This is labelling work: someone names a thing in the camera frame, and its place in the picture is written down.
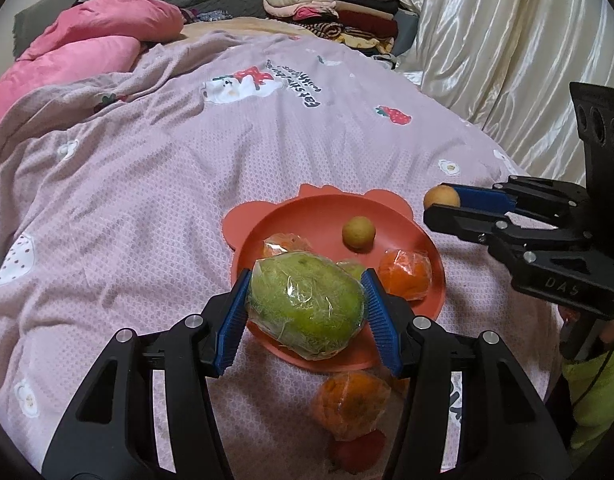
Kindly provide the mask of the person's right hand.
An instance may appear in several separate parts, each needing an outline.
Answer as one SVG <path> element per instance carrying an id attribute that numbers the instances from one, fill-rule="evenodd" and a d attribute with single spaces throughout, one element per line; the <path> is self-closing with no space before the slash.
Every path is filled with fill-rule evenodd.
<path id="1" fill-rule="evenodd" d="M 558 314 L 560 315 L 563 326 L 561 328 L 561 336 L 560 336 L 560 350 L 561 353 L 564 353 L 563 347 L 565 345 L 565 340 L 568 338 L 569 333 L 572 329 L 578 324 L 578 318 L 580 318 L 580 313 L 576 310 L 569 309 L 568 307 L 557 307 Z M 605 322 L 601 326 L 601 330 L 597 333 L 587 350 L 587 354 L 583 358 L 578 358 L 578 361 L 587 361 L 601 354 L 607 352 L 610 346 L 614 343 L 614 318 L 610 321 Z"/>

